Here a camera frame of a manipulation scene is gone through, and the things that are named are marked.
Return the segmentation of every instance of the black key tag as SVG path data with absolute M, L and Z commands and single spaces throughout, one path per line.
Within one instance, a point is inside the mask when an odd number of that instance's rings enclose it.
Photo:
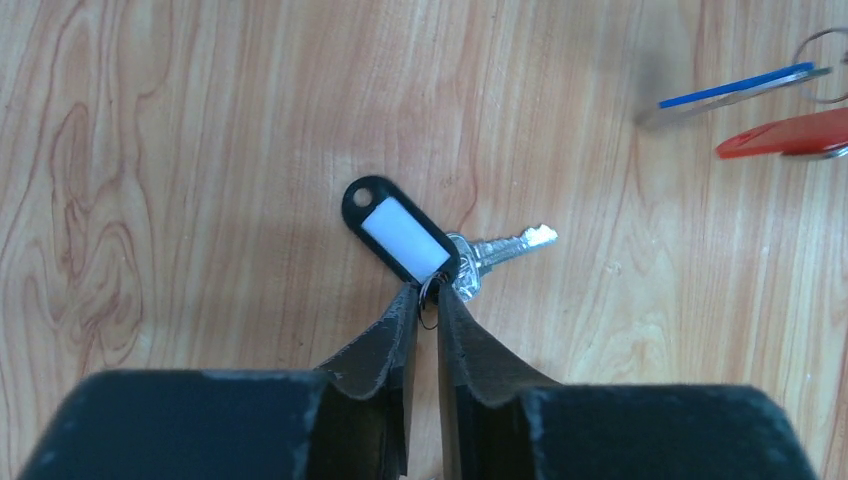
M 394 183 L 362 177 L 347 187 L 342 218 L 383 263 L 404 282 L 423 285 L 434 274 L 456 278 L 459 252 Z

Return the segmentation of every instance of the key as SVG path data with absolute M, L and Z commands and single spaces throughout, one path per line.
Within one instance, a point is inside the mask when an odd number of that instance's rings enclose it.
M 518 237 L 469 242 L 462 234 L 451 232 L 448 238 L 459 252 L 459 272 L 453 287 L 463 302 L 468 302 L 480 292 L 483 276 L 508 260 L 520 257 L 557 240 L 557 233 L 547 225 L 528 228 Z
M 746 90 L 739 90 L 724 97 L 719 98 L 718 100 L 713 100 L 711 102 L 702 103 L 700 105 L 689 107 L 688 109 L 678 110 L 671 108 L 660 108 L 653 111 L 648 111 L 640 115 L 638 120 L 639 124 L 646 126 L 648 128 L 660 128 L 668 126 L 671 123 L 679 122 L 690 117 L 694 117 L 696 115 L 700 115 L 705 112 L 709 112 L 710 110 L 715 110 L 717 108 L 726 107 L 728 105 L 733 105 L 739 103 L 743 100 L 748 100 L 750 98 L 754 98 L 760 96 L 764 93 L 773 92 L 777 89 L 790 87 L 793 85 L 798 85 L 804 82 L 808 82 L 810 80 L 814 80 L 816 78 L 822 77 L 824 75 L 828 75 L 833 71 L 832 68 L 817 68 L 814 70 L 808 71 L 798 71 L 784 77 L 778 78 L 777 80 L 772 80 L 766 83 L 758 84 L 754 87 L 748 88 Z

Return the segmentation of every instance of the wood grain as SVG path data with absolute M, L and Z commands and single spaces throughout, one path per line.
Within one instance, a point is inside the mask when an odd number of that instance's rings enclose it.
M 633 122 L 840 19 L 839 0 L 0 1 L 0 475 L 93 371 L 305 368 L 363 330 L 399 282 L 339 205 L 377 173 L 471 238 L 558 229 L 470 307 L 546 374 L 754 384 L 848 478 L 848 164 L 714 158 L 814 111 L 796 90 Z M 429 478 L 435 334 L 418 355 Z

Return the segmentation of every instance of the key head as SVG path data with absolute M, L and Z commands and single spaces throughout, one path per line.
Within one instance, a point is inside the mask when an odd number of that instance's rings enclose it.
M 480 293 L 483 286 L 480 272 L 477 270 L 476 256 L 465 237 L 458 233 L 448 233 L 447 236 L 459 252 L 459 270 L 453 281 L 453 288 L 463 302 L 468 302 Z

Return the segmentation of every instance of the black plastic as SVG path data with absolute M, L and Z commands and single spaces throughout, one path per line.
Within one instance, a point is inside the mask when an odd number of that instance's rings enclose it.
M 354 194 L 361 189 L 365 189 L 371 194 L 371 202 L 363 207 L 358 206 L 353 199 Z M 372 252 L 380 257 L 383 263 L 392 269 L 395 275 L 400 277 L 404 282 L 417 284 L 418 281 L 415 277 L 362 228 L 362 222 L 377 208 L 377 205 L 390 197 L 397 200 L 412 215 L 412 218 L 450 254 L 450 258 L 439 267 L 439 271 L 447 276 L 449 282 L 452 282 L 459 271 L 459 252 L 456 249 L 456 245 L 391 180 L 377 175 L 369 175 L 351 183 L 342 198 L 342 218 L 345 224 Z
M 732 385 L 560 385 L 452 288 L 443 464 L 407 472 L 417 287 L 314 371 L 110 371 L 74 389 L 21 480 L 815 480 L 786 414 Z

